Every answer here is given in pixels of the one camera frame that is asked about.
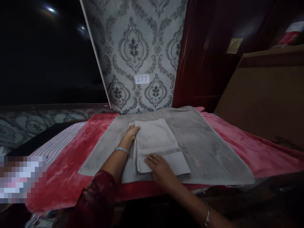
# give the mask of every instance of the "damask wallpaper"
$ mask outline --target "damask wallpaper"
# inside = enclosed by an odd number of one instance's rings
[[[55,123],[102,112],[171,107],[187,0],[83,0],[112,105],[0,113],[0,146],[16,148]],[[150,74],[149,84],[134,76]]]

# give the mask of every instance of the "bracelet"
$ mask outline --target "bracelet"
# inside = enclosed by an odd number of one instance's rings
[[[205,221],[205,226],[206,227],[208,227],[208,225],[209,225],[209,220],[210,220],[210,211],[209,211],[209,206],[208,206],[208,203],[206,202],[206,201],[204,201],[205,202],[205,204],[206,204],[206,206],[207,206],[207,218],[206,218],[206,221]]]
[[[127,149],[125,149],[123,147],[115,147],[114,150],[113,150],[113,152],[116,151],[116,150],[122,150],[123,152],[126,152],[127,155],[129,155],[129,150],[127,150]]]

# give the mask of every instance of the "pink fleece blanket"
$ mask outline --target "pink fleece blanket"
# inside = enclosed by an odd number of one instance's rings
[[[198,111],[208,123],[247,163],[255,178],[275,176],[304,170],[304,153],[276,145],[251,135],[224,120]],[[82,188],[92,177],[78,174],[97,141],[118,114],[97,114],[90,118],[74,139],[67,144],[47,169],[46,188],[33,193],[26,206],[31,212],[62,209],[76,205]],[[186,185],[190,190],[206,185]],[[121,184],[117,187],[116,201],[131,200],[163,194],[153,181]]]

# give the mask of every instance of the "person's left hand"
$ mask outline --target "person's left hand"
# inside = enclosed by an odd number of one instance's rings
[[[135,127],[135,125],[131,125],[125,135],[125,137],[130,138],[131,140],[135,139],[135,135],[138,132],[140,127]]]

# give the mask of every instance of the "towel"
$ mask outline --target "towel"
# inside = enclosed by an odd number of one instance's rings
[[[135,121],[134,123],[129,123],[129,126],[133,124],[136,127],[141,127],[134,142],[133,168],[135,175],[152,172],[150,167],[144,162],[147,155],[152,153],[161,155],[171,166],[176,176],[191,173],[165,119],[161,118],[145,122]]]
[[[189,175],[178,176],[182,183],[208,185],[254,183],[254,176],[246,163],[216,133],[205,118],[190,106],[117,116],[97,142],[78,173],[94,176],[125,135],[129,123],[161,118],[165,119],[170,127],[191,171]],[[122,175],[122,183],[152,181],[151,173],[134,174],[133,159],[136,156],[134,144],[135,142],[130,148]]]

